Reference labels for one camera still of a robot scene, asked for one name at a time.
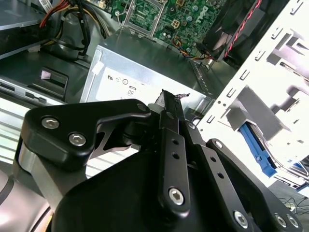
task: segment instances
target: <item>white sticker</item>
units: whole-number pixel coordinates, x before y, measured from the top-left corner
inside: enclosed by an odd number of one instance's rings
[[[161,91],[161,89],[147,86],[132,77],[106,67],[96,99],[98,101],[113,101],[134,98],[149,104],[156,101]]]
[[[46,13],[48,13],[53,8],[49,0],[39,0],[39,2],[46,11]]]
[[[95,66],[93,67],[92,69],[92,72],[95,74],[95,75],[98,75],[100,73],[100,71],[103,69],[104,67],[104,64],[101,62],[101,61],[98,61]]]

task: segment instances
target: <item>white metal frame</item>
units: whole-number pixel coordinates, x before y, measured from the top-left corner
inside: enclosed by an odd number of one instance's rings
[[[275,22],[265,33],[261,41],[243,63],[233,79],[225,87],[220,94],[213,107],[206,113],[204,118],[198,124],[200,131],[207,131],[207,128],[218,122],[229,106],[235,101],[243,88],[248,84],[252,73],[258,71],[265,63],[267,57],[272,53],[277,44],[285,36],[286,32],[295,27],[295,24],[304,22],[302,16],[308,17],[306,14],[309,9],[309,2],[304,0],[290,0],[283,11],[277,17]]]

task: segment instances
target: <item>screw hole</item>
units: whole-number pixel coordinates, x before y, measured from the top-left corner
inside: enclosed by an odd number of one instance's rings
[[[218,173],[218,176],[221,178],[221,179],[224,179],[224,175],[222,173]]]
[[[178,144],[179,144],[179,142],[178,142],[177,140],[175,140],[175,139],[172,139],[172,142],[173,142],[175,145],[178,145]]]
[[[177,153],[173,153],[173,157],[175,158],[175,159],[177,159],[177,160],[179,160],[179,155],[177,154]]]

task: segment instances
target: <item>red and black wire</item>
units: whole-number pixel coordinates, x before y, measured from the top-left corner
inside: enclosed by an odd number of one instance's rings
[[[248,22],[248,20],[252,17],[254,11],[255,11],[257,8],[260,7],[261,3],[262,3],[262,0],[259,0],[259,1],[257,2],[257,4],[255,5],[255,7],[250,11],[250,13],[248,14],[247,18],[243,21],[243,23],[241,24],[240,28],[238,29],[238,31],[237,31],[237,33],[236,33],[236,35],[235,35],[235,37],[234,37],[233,42],[232,42],[232,43],[230,44],[230,46],[225,50],[225,57],[227,57],[228,53],[232,50],[232,48],[233,48],[233,46],[234,46],[236,40],[238,39],[238,37],[239,37],[241,31],[244,29],[244,27],[245,27],[246,23]]]

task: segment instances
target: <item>capacitor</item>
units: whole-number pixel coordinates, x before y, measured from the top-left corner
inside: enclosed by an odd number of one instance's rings
[[[194,12],[198,11],[198,6],[194,5],[194,6],[192,7],[192,11],[194,11]]]
[[[192,16],[187,17],[187,22],[192,22],[192,20],[193,20]]]

